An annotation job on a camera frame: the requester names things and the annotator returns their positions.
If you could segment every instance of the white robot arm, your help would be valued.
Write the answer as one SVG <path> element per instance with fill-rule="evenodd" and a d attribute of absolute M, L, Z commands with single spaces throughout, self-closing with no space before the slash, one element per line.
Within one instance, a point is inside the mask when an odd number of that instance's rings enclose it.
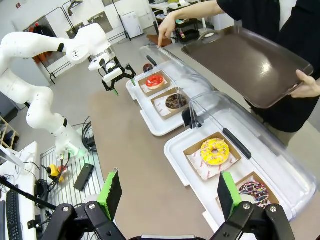
<path fill-rule="evenodd" d="M 56 155 L 65 150 L 77 155 L 85 150 L 81 136 L 68 124 L 66 118 L 58 113 L 51 113 L 54 94 L 48 87 L 31 85 L 16 76 L 10 70 L 12 58 L 32 58 L 39 54 L 57 51 L 65 52 L 71 63 L 80 64 L 88 57 L 93 57 L 89 70 L 103 68 L 107 74 L 102 80 L 114 83 L 126 75 L 124 68 L 111 49 L 105 32 L 98 25 L 90 24 L 79 30 L 74 39 L 55 38 L 30 32 L 13 32 L 6 35 L 0 45 L 0 92 L 18 104 L 29 103 L 26 121 L 34 129 L 45 129 L 55 136 Z"/>

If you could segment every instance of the yellow device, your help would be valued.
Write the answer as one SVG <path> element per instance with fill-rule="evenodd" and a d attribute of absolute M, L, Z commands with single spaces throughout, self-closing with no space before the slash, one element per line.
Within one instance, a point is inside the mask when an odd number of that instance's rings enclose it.
<path fill-rule="evenodd" d="M 45 167 L 46 172 L 49 174 L 49 178 L 52 179 L 53 181 L 58 177 L 60 174 L 60 171 L 58 167 L 54 164 L 51 164 L 48 167 Z M 59 183 L 61 183 L 64 180 L 63 176 L 60 176 Z"/>

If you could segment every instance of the white paper liner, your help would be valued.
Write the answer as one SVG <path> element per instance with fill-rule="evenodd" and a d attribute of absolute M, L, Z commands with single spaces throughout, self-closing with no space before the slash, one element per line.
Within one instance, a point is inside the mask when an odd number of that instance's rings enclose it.
<path fill-rule="evenodd" d="M 259 183 L 259 181 L 255 180 L 254 176 L 250 176 L 250 177 L 248 177 L 247 179 L 245 179 L 245 180 L 243 180 L 242 182 L 240 182 L 240 183 L 236 186 L 236 188 L 239 190 L 244 184 L 249 183 L 249 182 L 258 182 L 258 183 Z M 269 204 L 271 204 L 271 202 L 270 202 L 270 200 L 268 199 L 266 205 L 269 205 Z"/>
<path fill-rule="evenodd" d="M 222 171 L 227 170 L 233 164 L 235 164 L 238 160 L 231 153 L 229 155 L 228 160 L 219 166 L 211 166 L 206 164 L 201 157 L 201 149 L 194 152 L 192 155 L 187 155 L 187 158 L 191 162 L 192 166 L 202 178 L 202 180 L 207 181 L 210 178 L 220 174 Z"/>
<path fill-rule="evenodd" d="M 155 109 L 159 112 L 159 114 L 162 117 L 165 117 L 165 116 L 171 114 L 171 111 L 166 106 L 166 101 L 167 101 L 168 97 L 170 97 L 172 95 L 175 95 L 175 94 L 176 93 L 170 94 L 170 95 L 167 95 L 167 96 L 163 96 L 163 97 L 160 97 L 160 98 L 154 100 Z"/>
<path fill-rule="evenodd" d="M 164 79 L 164 85 L 166 85 L 167 83 L 168 83 L 167 80 Z M 141 85 L 141 89 L 142 89 L 142 91 L 143 91 L 145 94 L 147 94 L 147 93 L 155 90 L 155 89 L 149 89 L 149 88 L 147 87 L 147 85 L 145 85 L 145 84 Z"/>

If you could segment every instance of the clear plastic dome cover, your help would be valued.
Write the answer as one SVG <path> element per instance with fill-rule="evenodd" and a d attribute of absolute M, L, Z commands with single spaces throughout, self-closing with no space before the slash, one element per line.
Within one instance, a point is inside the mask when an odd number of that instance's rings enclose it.
<path fill-rule="evenodd" d="M 219 91 L 192 98 L 189 107 L 190 127 L 194 131 L 202 131 L 207 136 L 219 131 L 241 153 L 241 170 L 233 168 L 235 182 L 247 175 L 242 171 L 254 169 L 267 180 L 289 219 L 301 212 L 317 190 L 316 178 L 275 136 L 237 102 Z M 226 134 L 226 129 L 251 153 L 249 159 L 244 157 L 242 147 L 234 144 L 233 138 Z"/>
<path fill-rule="evenodd" d="M 153 64 L 154 69 L 158 69 L 169 77 L 178 93 L 177 100 L 180 102 L 183 99 L 179 94 L 187 95 L 188 99 L 192 99 L 215 90 L 206 78 L 164 48 L 148 45 L 140 49 L 140 54 L 146 63 Z"/>

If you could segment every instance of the plastic tray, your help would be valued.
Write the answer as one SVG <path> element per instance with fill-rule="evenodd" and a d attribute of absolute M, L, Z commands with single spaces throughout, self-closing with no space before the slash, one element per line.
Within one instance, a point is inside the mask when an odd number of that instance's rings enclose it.
<path fill-rule="evenodd" d="M 150 97 L 147 97 L 141 90 L 141 88 L 136 84 L 136 86 L 133 85 L 131 81 L 128 81 L 126 83 L 126 88 L 128 92 L 130 93 L 132 99 L 134 101 L 137 101 L 142 108 L 140 111 L 141 116 L 143 117 L 143 120 L 145 121 L 146 125 L 148 126 L 150 132 L 155 136 L 164 136 L 171 131 L 179 128 L 180 126 L 184 125 L 184 121 L 182 119 L 181 114 L 178 113 L 174 115 L 173 117 L 164 120 L 157 112 L 157 110 L 154 108 L 154 106 L 151 103 L 151 99 L 155 98 L 156 96 L 170 90 L 173 88 L 173 86 L 168 87 Z"/>
<path fill-rule="evenodd" d="M 289 164 L 283 166 L 285 159 L 280 159 L 282 156 L 276 156 L 266 145 L 264 145 L 253 133 L 244 127 L 228 110 L 219 111 L 214 115 L 214 118 L 221 123 L 225 128 L 228 128 L 252 153 L 252 159 L 247 160 L 241 151 L 239 151 L 242 160 L 237 162 L 228 172 L 231 172 L 235 182 L 238 182 L 251 172 L 256 172 L 261 179 L 268 184 L 272 192 L 279 200 L 279 204 L 283 207 L 287 218 L 291 221 L 299 212 L 308 204 L 310 198 L 305 199 L 303 203 L 297 206 L 291 206 L 288 197 L 300 197 L 299 186 L 292 184 L 291 178 L 299 179 L 301 182 L 305 181 L 299 175 L 299 172 L 292 168 Z M 222 133 L 222 127 L 214 123 L 210 118 L 204 121 L 201 128 L 188 129 L 179 134 L 173 139 L 169 140 L 165 147 L 164 153 L 176 171 L 180 180 L 185 187 L 191 186 L 196 196 L 204 206 L 206 212 L 203 216 L 214 232 L 225 221 L 223 212 L 216 201 L 218 196 L 218 177 L 213 177 L 207 181 L 203 181 L 193 169 L 189 161 L 184 155 L 184 150 L 194 145 L 195 143 L 205 139 L 215 132 Z M 257 164 L 256 160 L 268 159 L 264 165 Z M 291 195 L 285 196 L 278 188 L 277 183 L 283 183 L 290 189 Z M 311 186 L 309 192 L 315 193 L 316 186 Z M 252 235 L 246 235 L 244 239 L 255 239 Z"/>
<path fill-rule="evenodd" d="M 296 70 L 307 75 L 314 71 L 310 63 L 288 49 L 242 27 L 216 33 L 218 39 L 205 43 L 205 33 L 182 51 L 257 108 L 267 109 L 293 92 L 301 84 Z"/>

